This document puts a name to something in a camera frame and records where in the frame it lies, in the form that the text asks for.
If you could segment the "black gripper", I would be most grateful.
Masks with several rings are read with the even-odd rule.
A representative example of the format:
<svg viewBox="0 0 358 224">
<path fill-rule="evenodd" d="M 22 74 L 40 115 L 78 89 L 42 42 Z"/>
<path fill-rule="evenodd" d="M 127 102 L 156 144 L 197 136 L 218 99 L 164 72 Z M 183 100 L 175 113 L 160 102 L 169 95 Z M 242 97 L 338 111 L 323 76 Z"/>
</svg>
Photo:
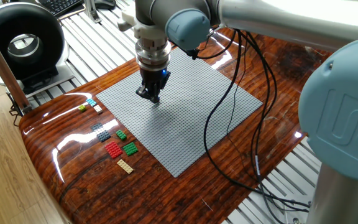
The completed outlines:
<svg viewBox="0 0 358 224">
<path fill-rule="evenodd" d="M 142 85 L 138 87 L 135 93 L 152 103 L 158 103 L 160 101 L 160 90 L 165 88 L 171 73 L 166 68 L 158 71 L 148 71 L 141 68 L 140 74 Z"/>
</svg>

